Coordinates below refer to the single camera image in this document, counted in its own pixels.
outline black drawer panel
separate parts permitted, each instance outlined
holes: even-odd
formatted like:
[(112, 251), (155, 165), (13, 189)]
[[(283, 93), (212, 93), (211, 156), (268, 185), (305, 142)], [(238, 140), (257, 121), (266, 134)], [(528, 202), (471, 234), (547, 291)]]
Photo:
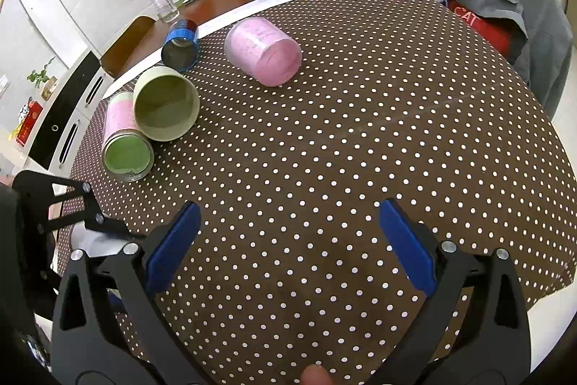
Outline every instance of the black drawer panel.
[(38, 134), (28, 155), (46, 170), (50, 167), (58, 141), (74, 108), (99, 69), (98, 58), (89, 52), (54, 100), (40, 129), (38, 129)]

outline drawer handle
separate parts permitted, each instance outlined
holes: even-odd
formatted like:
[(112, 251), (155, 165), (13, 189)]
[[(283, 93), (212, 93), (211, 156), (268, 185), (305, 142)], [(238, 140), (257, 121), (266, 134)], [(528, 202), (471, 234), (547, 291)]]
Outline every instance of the drawer handle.
[(80, 120), (78, 120), (78, 122), (73, 124), (72, 127), (70, 128), (70, 131), (68, 132), (66, 142), (64, 143), (64, 147), (62, 148), (62, 151), (60, 152), (60, 157), (58, 158), (58, 161), (60, 162), (60, 165), (58, 166), (59, 169), (61, 169), (64, 166), (64, 163), (66, 162), (66, 158), (68, 157), (68, 153), (70, 152), (70, 148), (72, 147), (74, 137), (76, 136), (76, 132), (78, 131), (79, 124)]
[(92, 86), (92, 90), (90, 90), (88, 97), (86, 97), (86, 105), (84, 105), (84, 108), (86, 108), (88, 105), (90, 105), (90, 103), (92, 103), (94, 97), (96, 96), (96, 93), (98, 92), (100, 86), (104, 81), (105, 80), (102, 77), (99, 77), (96, 83)]

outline beige cup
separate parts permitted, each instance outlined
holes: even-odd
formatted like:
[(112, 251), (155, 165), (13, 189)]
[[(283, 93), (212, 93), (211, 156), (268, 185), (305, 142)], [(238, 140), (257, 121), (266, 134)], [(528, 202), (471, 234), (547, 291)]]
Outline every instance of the beige cup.
[(183, 136), (198, 118), (200, 98), (194, 84), (174, 69), (155, 66), (138, 78), (134, 94), (135, 120), (154, 141)]

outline transparent cup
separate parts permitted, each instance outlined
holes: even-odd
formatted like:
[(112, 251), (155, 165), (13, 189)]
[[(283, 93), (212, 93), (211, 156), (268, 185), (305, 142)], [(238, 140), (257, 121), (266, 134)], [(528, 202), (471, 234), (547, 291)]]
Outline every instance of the transparent cup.
[(300, 45), (262, 17), (249, 17), (230, 29), (224, 53), (234, 66), (267, 87), (289, 81), (302, 63)]

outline dining table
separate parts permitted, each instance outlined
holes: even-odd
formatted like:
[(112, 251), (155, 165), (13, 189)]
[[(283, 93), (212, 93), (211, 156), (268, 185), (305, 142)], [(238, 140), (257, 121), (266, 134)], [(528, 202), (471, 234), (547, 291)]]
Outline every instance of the dining table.
[[(338, 383), (367, 381), (426, 299), (380, 228), (388, 198), (439, 241), (506, 249), (527, 309), (573, 282), (575, 176), (563, 145), (506, 60), (443, 5), (200, 0), (185, 15), (199, 24), (199, 60), (183, 73), (200, 95), (197, 122), (153, 143), (151, 172), (122, 182), (100, 162), (105, 98), (71, 178), (90, 182), (103, 212), (134, 234), (185, 201), (201, 207), (202, 228), (156, 302), (216, 383), (298, 383), (315, 363)], [(283, 86), (259, 84), (224, 54), (250, 15), (301, 46)], [(107, 97), (160, 62), (167, 27), (157, 24)], [(63, 229), (60, 273), (69, 257)], [(451, 351), (470, 296), (435, 359)], [(118, 322), (146, 358), (131, 320)]]

